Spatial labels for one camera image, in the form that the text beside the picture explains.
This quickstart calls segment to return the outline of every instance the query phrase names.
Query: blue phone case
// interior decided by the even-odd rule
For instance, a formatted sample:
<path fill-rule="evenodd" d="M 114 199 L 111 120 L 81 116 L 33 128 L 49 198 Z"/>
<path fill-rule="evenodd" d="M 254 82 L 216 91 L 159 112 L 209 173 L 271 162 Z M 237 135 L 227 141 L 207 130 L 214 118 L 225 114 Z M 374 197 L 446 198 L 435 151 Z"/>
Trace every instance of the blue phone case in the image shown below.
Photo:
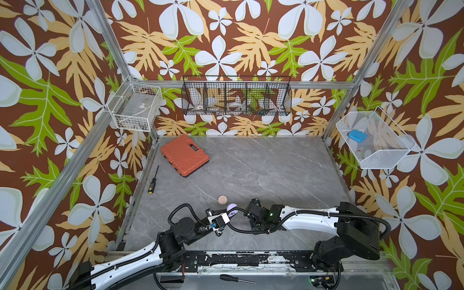
<path fill-rule="evenodd" d="M 349 133 L 348 137 L 350 137 L 358 143 L 361 143 L 364 139 L 367 138 L 367 135 L 358 130 L 353 130 Z"/>

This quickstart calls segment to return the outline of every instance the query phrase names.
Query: black screwdriver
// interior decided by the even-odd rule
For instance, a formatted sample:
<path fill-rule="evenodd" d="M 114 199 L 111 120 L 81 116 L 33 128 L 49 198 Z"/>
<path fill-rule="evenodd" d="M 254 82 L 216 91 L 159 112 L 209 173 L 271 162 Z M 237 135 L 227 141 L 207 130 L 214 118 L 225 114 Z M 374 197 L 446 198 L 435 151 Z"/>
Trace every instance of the black screwdriver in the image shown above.
<path fill-rule="evenodd" d="M 256 284 L 255 282 L 240 280 L 240 279 L 238 279 L 237 277 L 232 277 L 232 276 L 226 275 L 226 274 L 220 275 L 219 278 L 220 278 L 221 280 L 224 280 L 224 281 L 233 281 L 233 282 L 238 282 L 238 281 L 240 281 L 240 282 L 247 282 L 247 283 L 251 283 L 251 284 Z"/>
<path fill-rule="evenodd" d="M 158 165 L 158 167 L 156 168 L 155 177 L 153 177 L 153 179 L 151 180 L 150 186 L 148 187 L 148 193 L 149 193 L 149 194 L 152 194 L 152 193 L 153 193 L 153 190 L 155 189 L 156 174 L 158 173 L 158 168 L 160 168 L 159 165 Z"/>

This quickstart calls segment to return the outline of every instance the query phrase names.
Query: marble surface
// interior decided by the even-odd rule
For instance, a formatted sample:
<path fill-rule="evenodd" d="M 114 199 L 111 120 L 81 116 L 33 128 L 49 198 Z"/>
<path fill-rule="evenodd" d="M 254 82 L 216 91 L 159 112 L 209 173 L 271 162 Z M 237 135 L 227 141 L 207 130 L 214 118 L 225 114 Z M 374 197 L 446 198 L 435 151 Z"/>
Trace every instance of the marble surface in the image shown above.
<path fill-rule="evenodd" d="M 242 208 L 256 197 L 267 208 L 283 204 L 324 209 L 349 201 L 320 138 L 193 139 L 210 156 L 210 161 L 184 178 L 158 149 L 148 177 L 151 181 L 159 165 L 155 192 L 148 194 L 146 185 L 126 239 L 126 251 L 139 250 L 156 239 L 158 232 L 169 229 L 168 215 L 182 203 L 190 203 L 203 218 L 207 208 L 224 208 L 217 202 L 221 195 Z M 172 138 L 161 138 L 160 148 L 170 141 Z M 184 216 L 191 216 L 187 208 L 177 212 L 173 221 Z M 248 220 L 242 215 L 234 217 L 232 224 L 250 230 Z M 317 241 L 329 238 L 331 235 L 327 233 L 307 230 L 278 231 L 271 235 L 239 234 L 227 227 L 221 237 L 209 234 L 187 249 L 312 250 Z"/>

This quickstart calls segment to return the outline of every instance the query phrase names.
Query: toolbox handle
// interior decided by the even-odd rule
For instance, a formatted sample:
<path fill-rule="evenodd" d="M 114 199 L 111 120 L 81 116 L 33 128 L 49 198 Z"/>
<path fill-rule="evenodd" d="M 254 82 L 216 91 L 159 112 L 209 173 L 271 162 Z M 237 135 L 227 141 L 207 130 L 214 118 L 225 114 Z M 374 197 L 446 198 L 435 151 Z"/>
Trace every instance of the toolbox handle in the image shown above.
<path fill-rule="evenodd" d="M 195 144 L 195 142 L 193 142 L 193 140 L 190 138 L 189 140 L 187 140 L 187 144 L 190 145 L 190 147 L 192 147 L 194 151 L 200 150 L 200 147 L 197 144 Z"/>

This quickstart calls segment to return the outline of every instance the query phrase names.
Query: floral wallpaper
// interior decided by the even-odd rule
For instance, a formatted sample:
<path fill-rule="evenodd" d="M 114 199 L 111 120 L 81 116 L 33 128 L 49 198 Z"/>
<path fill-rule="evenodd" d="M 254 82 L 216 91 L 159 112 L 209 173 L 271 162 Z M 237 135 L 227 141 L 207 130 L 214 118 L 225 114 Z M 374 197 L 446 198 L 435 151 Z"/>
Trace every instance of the floral wallpaper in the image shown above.
<path fill-rule="evenodd" d="M 326 140 L 358 206 L 392 225 L 381 245 L 405 290 L 464 287 L 463 17 L 461 0 L 415 1 L 347 108 L 380 106 L 416 142 L 395 168 L 361 170 L 336 130 Z"/>
<path fill-rule="evenodd" d="M 225 80 L 241 76 L 352 80 L 393 4 L 385 0 L 102 1 L 129 71 L 148 80 L 179 80 L 185 75 L 208 80 L 217 80 L 217 75 L 227 75 Z M 273 118 L 184 116 L 180 90 L 163 91 L 165 103 L 155 122 L 160 135 L 321 135 L 345 93 L 294 90 L 291 115 Z"/>
<path fill-rule="evenodd" d="M 121 82 L 95 17 L 84 0 L 0 0 L 0 255 Z M 111 126 L 8 289 L 63 289 L 114 247 L 150 140 Z"/>

